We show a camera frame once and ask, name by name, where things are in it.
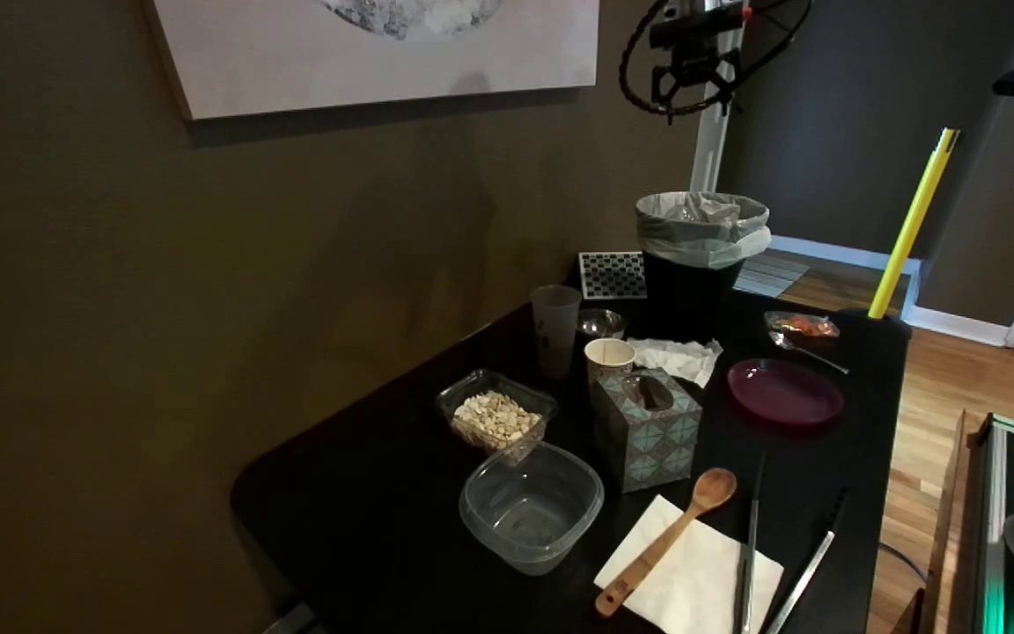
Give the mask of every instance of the metal grater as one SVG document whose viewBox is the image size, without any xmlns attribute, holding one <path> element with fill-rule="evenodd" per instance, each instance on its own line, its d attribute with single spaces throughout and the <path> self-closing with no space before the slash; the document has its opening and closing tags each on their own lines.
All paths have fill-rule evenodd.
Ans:
<svg viewBox="0 0 1014 634">
<path fill-rule="evenodd" d="M 581 249 L 581 298 L 647 298 L 642 249 Z"/>
</svg>

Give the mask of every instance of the white paper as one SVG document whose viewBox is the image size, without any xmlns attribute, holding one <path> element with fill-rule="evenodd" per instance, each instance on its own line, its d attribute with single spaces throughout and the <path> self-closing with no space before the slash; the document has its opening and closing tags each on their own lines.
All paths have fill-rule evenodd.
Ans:
<svg viewBox="0 0 1014 634">
<path fill-rule="evenodd" d="M 607 589 L 685 509 L 657 495 L 628 539 L 613 549 L 597 586 Z M 741 542 L 703 521 L 692 521 L 673 549 L 623 602 L 667 634 L 732 634 Z M 749 627 L 759 630 L 783 580 L 783 562 L 755 552 Z"/>
</svg>

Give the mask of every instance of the bowl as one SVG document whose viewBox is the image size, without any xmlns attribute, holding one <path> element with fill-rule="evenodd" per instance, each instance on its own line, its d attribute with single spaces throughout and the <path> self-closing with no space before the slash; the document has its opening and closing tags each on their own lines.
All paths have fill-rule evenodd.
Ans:
<svg viewBox="0 0 1014 634">
<path fill-rule="evenodd" d="M 578 455 L 534 444 L 522 460 L 490 455 L 466 482 L 466 528 L 522 573 L 551 573 L 591 528 L 607 486 Z"/>
<path fill-rule="evenodd" d="M 490 392 L 512 397 L 518 408 L 529 412 L 529 424 L 522 434 L 505 436 L 505 425 L 493 424 L 497 415 L 485 415 L 490 425 L 481 425 L 471 418 L 459 418 L 459 408 L 469 397 L 481 397 Z M 483 451 L 508 451 L 512 458 L 524 458 L 534 444 L 544 444 L 545 425 L 556 412 L 556 402 L 553 402 L 553 393 L 524 386 L 505 372 L 471 370 L 469 378 L 455 380 L 452 386 L 444 386 L 438 393 L 438 408 L 463 440 L 469 440 Z"/>
</svg>

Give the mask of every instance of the yellow pole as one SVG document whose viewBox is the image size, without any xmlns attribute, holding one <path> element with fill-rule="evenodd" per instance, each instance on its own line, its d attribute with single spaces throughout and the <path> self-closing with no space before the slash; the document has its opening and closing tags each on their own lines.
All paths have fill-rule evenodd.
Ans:
<svg viewBox="0 0 1014 634">
<path fill-rule="evenodd" d="M 936 184 L 942 184 L 944 169 L 952 166 L 955 143 L 958 143 L 958 129 L 944 125 L 942 136 L 936 136 L 936 146 L 934 146 L 934 156 L 930 156 L 930 162 L 922 169 L 922 184 L 915 189 L 915 202 L 907 211 L 903 233 L 898 233 L 891 260 L 889 260 L 889 270 L 883 270 L 881 285 L 874 290 L 874 298 L 869 298 L 869 310 L 865 310 L 865 318 L 874 318 L 874 321 L 881 321 L 889 313 L 889 305 L 891 305 L 891 296 L 894 296 L 894 285 L 903 277 L 907 256 L 910 256 L 910 249 L 919 239 L 922 219 L 930 211 L 930 202 L 936 192 Z"/>
</svg>

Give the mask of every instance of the wooden floor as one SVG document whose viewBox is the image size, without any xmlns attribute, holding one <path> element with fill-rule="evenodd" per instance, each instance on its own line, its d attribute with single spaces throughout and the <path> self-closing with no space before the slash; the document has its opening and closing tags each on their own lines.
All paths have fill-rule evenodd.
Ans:
<svg viewBox="0 0 1014 634">
<path fill-rule="evenodd" d="M 865 310 L 878 277 L 881 270 L 810 260 L 810 270 L 783 296 L 817 310 Z M 894 460 L 889 482 L 883 545 L 907 552 L 919 569 L 930 567 L 936 507 L 944 495 L 948 458 L 958 436 L 955 429 L 961 424 L 961 412 L 1014 415 L 1014 350 L 989 350 L 965 337 L 915 330 L 910 346 Z M 903 608 L 919 586 L 919 573 L 903 562 L 903 557 L 881 549 L 869 634 L 894 630 Z"/>
</svg>

